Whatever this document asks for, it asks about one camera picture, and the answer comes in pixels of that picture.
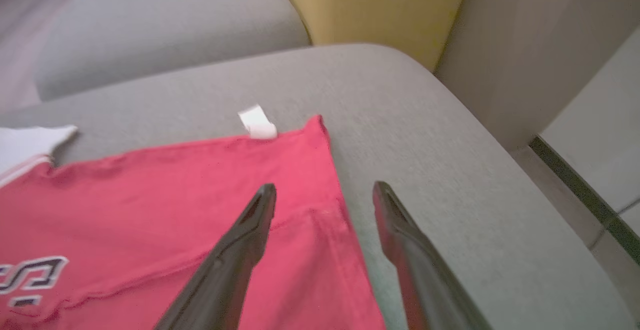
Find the sofa cushion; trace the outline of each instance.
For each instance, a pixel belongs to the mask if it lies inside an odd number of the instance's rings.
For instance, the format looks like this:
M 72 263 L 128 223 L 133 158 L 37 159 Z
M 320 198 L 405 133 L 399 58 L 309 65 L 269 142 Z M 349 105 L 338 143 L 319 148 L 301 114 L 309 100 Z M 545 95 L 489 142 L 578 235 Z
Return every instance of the sofa cushion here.
M 36 70 L 42 100 L 309 44 L 288 0 L 72 0 Z
M 495 330 L 634 326 L 605 271 L 518 164 L 397 50 L 335 45 L 202 66 L 0 115 L 0 127 L 78 125 L 57 157 L 66 164 L 243 134 L 237 111 L 256 103 L 282 132 L 324 116 L 389 329 L 407 325 L 378 239 L 375 180 L 393 186 Z
M 34 67 L 69 0 L 0 0 L 0 113 L 39 104 Z

